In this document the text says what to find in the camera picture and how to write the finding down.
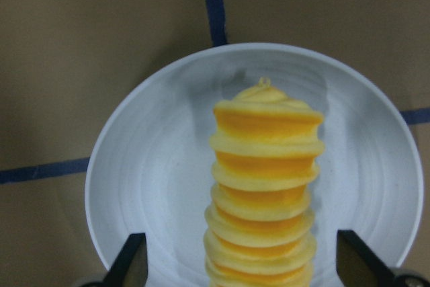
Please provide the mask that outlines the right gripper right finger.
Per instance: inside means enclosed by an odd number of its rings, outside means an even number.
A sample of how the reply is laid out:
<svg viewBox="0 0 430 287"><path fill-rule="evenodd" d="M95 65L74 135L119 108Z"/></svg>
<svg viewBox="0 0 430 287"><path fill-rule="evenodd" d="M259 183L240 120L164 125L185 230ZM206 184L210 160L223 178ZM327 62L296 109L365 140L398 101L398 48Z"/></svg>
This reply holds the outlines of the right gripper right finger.
<svg viewBox="0 0 430 287"><path fill-rule="evenodd" d="M336 271L344 286L403 286L403 281L352 230L337 231Z"/></svg>

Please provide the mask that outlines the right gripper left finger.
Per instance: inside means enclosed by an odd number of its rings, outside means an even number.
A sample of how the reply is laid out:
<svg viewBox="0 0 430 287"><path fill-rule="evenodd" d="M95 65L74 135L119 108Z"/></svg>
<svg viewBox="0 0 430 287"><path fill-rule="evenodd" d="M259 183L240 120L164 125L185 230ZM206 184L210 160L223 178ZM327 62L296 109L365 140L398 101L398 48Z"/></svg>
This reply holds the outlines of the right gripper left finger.
<svg viewBox="0 0 430 287"><path fill-rule="evenodd" d="M144 287L148 279L146 235L132 233L102 281L103 286Z"/></svg>

